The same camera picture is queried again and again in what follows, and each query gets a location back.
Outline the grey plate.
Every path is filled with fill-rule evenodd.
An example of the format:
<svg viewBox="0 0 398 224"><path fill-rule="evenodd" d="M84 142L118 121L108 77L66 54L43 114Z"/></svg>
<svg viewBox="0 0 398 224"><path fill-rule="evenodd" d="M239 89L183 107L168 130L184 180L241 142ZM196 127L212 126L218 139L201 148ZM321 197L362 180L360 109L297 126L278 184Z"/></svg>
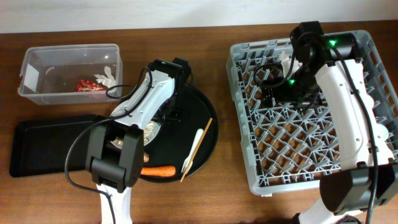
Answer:
<svg viewBox="0 0 398 224"><path fill-rule="evenodd" d="M144 130L144 146L148 145L153 139L158 135L161 128L161 124L155 121L150 121ZM123 146L123 138L116 137L115 140L110 141L110 143L121 149Z"/></svg>

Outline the white tissue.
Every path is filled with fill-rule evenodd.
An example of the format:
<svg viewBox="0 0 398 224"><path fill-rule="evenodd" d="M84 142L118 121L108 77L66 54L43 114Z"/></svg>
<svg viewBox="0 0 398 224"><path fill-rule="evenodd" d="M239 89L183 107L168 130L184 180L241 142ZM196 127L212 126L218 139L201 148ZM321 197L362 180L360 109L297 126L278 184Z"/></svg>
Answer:
<svg viewBox="0 0 398 224"><path fill-rule="evenodd" d="M96 78L96 82L106 86L107 88L111 88L116 86L116 79L112 76L111 68L108 66L104 67L104 75L94 74Z"/></svg>

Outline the red strawberry snack wrapper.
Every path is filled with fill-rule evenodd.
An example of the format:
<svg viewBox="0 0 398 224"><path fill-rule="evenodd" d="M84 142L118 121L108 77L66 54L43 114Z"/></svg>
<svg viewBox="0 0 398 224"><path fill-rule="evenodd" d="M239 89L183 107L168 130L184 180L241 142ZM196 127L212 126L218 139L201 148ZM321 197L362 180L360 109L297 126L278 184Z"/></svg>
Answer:
<svg viewBox="0 0 398 224"><path fill-rule="evenodd" d="M75 88L75 92L88 92L88 91L105 91L100 84L91 82L89 80L79 80Z"/></svg>

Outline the blue cup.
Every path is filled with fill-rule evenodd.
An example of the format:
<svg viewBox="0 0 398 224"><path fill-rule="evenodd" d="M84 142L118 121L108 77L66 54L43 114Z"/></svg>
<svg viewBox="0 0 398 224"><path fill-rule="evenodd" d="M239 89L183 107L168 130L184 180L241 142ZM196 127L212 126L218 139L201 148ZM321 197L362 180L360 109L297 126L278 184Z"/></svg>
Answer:
<svg viewBox="0 0 398 224"><path fill-rule="evenodd" d="M379 123L377 123L376 127L374 128L374 134L378 139L383 141L386 141L389 137L388 129L383 124Z"/></svg>

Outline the rice and peanut scraps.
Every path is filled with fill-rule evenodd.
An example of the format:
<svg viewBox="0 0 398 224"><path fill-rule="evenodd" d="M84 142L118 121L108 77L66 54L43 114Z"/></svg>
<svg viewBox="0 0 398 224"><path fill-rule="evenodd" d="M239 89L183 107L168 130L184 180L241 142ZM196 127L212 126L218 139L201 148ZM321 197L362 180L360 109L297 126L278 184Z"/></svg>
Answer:
<svg viewBox="0 0 398 224"><path fill-rule="evenodd" d="M150 121L144 130L144 144L149 144L158 134L160 124Z"/></svg>

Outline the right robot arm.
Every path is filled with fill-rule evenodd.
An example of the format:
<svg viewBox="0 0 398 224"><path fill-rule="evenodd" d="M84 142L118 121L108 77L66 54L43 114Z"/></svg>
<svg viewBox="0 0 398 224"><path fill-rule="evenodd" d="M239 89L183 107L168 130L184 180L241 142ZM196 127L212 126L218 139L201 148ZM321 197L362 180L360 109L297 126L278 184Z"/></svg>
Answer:
<svg viewBox="0 0 398 224"><path fill-rule="evenodd" d="M293 52L279 62L279 77L257 83L263 103L294 103L322 93L330 109L340 151L340 167L320 181L320 198L294 223L343 223L385 205L397 194L397 162L386 144L388 130L376 121L366 92L356 37L326 35L319 22L303 22L291 33Z"/></svg>

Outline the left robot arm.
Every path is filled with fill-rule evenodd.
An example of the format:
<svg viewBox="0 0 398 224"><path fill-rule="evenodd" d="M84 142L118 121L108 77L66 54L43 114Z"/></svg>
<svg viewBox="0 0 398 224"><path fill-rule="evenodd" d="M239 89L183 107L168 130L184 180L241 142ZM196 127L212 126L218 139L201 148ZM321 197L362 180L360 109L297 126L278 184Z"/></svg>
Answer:
<svg viewBox="0 0 398 224"><path fill-rule="evenodd" d="M192 74L188 61L156 59L141 70L139 84L107 118L98 118L81 134L89 134L85 169L96 188L68 182L101 199L102 223L131 223L132 186L144 165L144 130L159 114L165 119L177 108L178 96Z"/></svg>

